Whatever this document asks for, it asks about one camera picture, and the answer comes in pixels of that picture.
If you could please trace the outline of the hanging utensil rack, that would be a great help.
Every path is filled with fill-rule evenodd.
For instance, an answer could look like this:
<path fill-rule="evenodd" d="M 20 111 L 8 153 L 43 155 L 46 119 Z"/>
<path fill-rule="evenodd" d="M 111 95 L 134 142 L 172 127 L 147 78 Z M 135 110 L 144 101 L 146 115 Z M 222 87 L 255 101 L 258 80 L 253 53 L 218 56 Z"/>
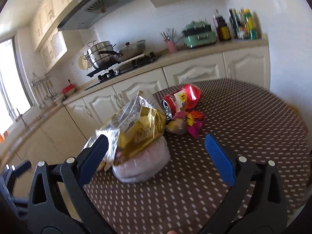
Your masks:
<path fill-rule="evenodd" d="M 31 88 L 34 98 L 41 109 L 50 106 L 49 102 L 55 101 L 58 97 L 48 74 L 39 77 L 32 72 Z"/>

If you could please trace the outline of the green electric cooker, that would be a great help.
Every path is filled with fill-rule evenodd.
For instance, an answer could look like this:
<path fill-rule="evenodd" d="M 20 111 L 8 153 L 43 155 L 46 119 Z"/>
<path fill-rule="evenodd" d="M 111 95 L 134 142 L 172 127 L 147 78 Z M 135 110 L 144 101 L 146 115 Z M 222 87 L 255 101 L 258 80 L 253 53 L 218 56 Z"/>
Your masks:
<path fill-rule="evenodd" d="M 217 42 L 216 33 L 207 21 L 191 21 L 181 33 L 183 34 L 184 45 L 187 48 L 196 48 Z"/>

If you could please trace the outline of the steel wok with lid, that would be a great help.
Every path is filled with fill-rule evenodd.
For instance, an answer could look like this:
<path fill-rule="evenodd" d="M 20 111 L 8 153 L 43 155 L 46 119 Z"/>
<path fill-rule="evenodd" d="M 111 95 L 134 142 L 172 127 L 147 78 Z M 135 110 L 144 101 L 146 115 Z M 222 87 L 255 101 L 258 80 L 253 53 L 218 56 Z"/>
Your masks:
<path fill-rule="evenodd" d="M 139 56 L 145 51 L 145 42 L 146 40 L 140 40 L 135 43 L 130 44 L 127 42 L 125 47 L 119 51 L 98 51 L 96 54 L 108 54 L 112 55 L 112 59 L 116 62 L 124 62 L 133 57 Z"/>

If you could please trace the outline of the dark soy sauce bottle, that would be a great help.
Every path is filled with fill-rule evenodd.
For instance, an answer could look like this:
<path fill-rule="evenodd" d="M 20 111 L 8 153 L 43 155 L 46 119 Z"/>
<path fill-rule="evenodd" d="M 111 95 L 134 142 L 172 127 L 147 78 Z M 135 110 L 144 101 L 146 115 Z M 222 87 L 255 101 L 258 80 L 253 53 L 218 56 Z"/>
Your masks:
<path fill-rule="evenodd" d="M 230 41 L 232 37 L 230 35 L 229 27 L 217 9 L 215 9 L 213 20 L 219 41 Z"/>

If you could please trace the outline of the gold clear snack bag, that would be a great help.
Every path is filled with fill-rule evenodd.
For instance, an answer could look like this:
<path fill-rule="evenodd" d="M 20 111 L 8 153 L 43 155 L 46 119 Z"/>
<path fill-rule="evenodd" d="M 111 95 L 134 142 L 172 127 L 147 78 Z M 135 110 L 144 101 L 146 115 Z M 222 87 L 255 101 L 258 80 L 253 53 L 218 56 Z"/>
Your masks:
<path fill-rule="evenodd" d="M 95 130 L 85 147 L 104 135 L 108 150 L 97 170 L 107 171 L 134 158 L 164 134 L 166 116 L 150 91 L 138 91 L 122 109 Z"/>

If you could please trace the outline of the dark glass bottle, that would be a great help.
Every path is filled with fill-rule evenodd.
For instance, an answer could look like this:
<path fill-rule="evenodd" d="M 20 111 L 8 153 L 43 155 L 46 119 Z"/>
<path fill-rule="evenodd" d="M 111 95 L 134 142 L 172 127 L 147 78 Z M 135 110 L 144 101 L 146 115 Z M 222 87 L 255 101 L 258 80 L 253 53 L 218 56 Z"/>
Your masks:
<path fill-rule="evenodd" d="M 233 31 L 235 34 L 235 38 L 242 40 L 244 33 L 241 30 L 241 23 L 240 23 L 238 14 L 237 14 L 235 9 L 229 9 L 229 13 L 230 13 L 230 23 L 232 25 L 232 28 L 233 28 Z"/>

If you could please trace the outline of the crushed red soda can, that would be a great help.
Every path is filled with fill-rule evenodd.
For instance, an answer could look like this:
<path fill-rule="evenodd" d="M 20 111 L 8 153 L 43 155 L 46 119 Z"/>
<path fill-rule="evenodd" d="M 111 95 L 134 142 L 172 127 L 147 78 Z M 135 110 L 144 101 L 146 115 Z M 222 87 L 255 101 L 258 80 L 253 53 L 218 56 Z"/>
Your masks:
<path fill-rule="evenodd" d="M 170 119 L 173 119 L 174 115 L 180 111 L 174 94 L 165 95 L 161 100 L 161 107 Z"/>

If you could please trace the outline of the black gas stove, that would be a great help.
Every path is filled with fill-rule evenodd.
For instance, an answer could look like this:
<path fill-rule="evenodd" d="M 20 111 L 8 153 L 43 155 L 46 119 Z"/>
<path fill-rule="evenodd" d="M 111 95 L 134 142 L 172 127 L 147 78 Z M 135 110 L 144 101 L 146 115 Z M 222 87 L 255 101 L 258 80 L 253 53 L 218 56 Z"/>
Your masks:
<path fill-rule="evenodd" d="M 91 88 L 94 88 L 95 86 L 98 86 L 98 85 L 100 85 L 106 81 L 109 81 L 113 78 L 119 77 L 120 75 L 128 73 L 132 70 L 138 69 L 138 68 L 143 67 L 143 66 L 147 66 L 147 65 L 157 61 L 157 59 L 159 59 L 159 57 L 160 57 L 160 55 L 157 56 L 154 52 L 141 54 L 141 55 L 133 57 L 127 61 L 116 64 L 107 70 L 100 71 L 96 74 L 97 75 L 97 81 L 88 85 L 85 88 L 85 90 L 89 90 Z"/>

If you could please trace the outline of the green yellow oil bottle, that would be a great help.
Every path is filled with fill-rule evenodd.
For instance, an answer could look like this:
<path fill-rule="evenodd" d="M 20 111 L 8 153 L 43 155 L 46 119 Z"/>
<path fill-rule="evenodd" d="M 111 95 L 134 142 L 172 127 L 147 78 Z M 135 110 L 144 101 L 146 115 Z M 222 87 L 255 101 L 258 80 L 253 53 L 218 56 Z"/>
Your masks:
<path fill-rule="evenodd" d="M 249 39 L 257 40 L 258 32 L 256 30 L 256 24 L 251 11 L 249 9 L 243 9 L 243 16 Z"/>

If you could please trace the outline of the red yellow snack wrapper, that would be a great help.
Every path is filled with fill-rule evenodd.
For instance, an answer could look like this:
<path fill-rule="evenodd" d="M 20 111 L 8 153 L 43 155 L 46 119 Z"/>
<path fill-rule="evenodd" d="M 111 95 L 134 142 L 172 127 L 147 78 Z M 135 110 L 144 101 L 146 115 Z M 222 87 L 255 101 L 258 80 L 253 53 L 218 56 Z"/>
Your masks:
<path fill-rule="evenodd" d="M 174 93 L 176 110 L 190 112 L 195 109 L 202 97 L 202 91 L 193 84 L 185 84 Z"/>

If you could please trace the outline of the stainless steel steamer pot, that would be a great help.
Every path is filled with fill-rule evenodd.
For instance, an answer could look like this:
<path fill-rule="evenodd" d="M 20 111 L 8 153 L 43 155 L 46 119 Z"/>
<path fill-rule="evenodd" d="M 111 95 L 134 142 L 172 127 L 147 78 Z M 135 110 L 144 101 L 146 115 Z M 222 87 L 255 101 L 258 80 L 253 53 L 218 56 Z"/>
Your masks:
<path fill-rule="evenodd" d="M 87 43 L 87 51 L 84 59 L 88 61 L 95 69 L 107 69 L 117 64 L 116 52 L 110 41 L 98 42 L 90 41 Z"/>

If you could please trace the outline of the cream upper kitchen cabinets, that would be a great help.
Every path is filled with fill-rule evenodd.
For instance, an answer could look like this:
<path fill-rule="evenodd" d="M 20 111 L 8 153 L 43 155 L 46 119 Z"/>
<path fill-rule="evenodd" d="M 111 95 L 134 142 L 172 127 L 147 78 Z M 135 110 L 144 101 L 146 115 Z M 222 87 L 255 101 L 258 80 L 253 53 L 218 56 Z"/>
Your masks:
<path fill-rule="evenodd" d="M 82 47 L 76 30 L 85 30 L 109 13 L 135 0 L 44 0 L 31 24 L 34 51 L 49 72 Z M 183 0 L 149 0 L 161 7 Z"/>

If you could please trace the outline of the pink utensil holder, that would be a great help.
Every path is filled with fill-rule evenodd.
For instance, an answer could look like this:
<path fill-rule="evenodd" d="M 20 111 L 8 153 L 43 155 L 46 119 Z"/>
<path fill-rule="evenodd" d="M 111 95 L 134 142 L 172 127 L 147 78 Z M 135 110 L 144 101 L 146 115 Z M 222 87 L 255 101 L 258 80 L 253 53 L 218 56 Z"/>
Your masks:
<path fill-rule="evenodd" d="M 168 52 L 174 53 L 177 51 L 176 42 L 175 42 L 175 35 L 176 31 L 174 28 L 167 28 L 166 31 L 160 32 L 166 46 Z"/>

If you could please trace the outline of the red bowl on counter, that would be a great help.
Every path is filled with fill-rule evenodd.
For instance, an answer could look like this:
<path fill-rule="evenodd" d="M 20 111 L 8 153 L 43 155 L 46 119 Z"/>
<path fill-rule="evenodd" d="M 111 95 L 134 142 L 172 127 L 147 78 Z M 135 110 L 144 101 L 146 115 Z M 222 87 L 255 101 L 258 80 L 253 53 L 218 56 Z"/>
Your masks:
<path fill-rule="evenodd" d="M 70 82 L 68 79 L 69 85 L 63 88 L 62 93 L 64 94 L 65 97 L 69 97 L 70 95 L 74 94 L 76 91 L 76 86 Z"/>

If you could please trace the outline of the pink orange candy wrapper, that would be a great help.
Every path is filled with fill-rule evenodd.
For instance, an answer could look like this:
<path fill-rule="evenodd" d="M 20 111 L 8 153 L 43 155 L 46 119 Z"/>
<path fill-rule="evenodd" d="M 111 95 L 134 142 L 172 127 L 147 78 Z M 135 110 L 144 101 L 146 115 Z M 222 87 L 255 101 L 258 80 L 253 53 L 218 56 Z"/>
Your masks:
<path fill-rule="evenodd" d="M 191 112 L 177 112 L 166 124 L 166 131 L 176 135 L 190 134 L 199 139 L 201 130 L 205 124 L 205 114 L 197 110 Z"/>

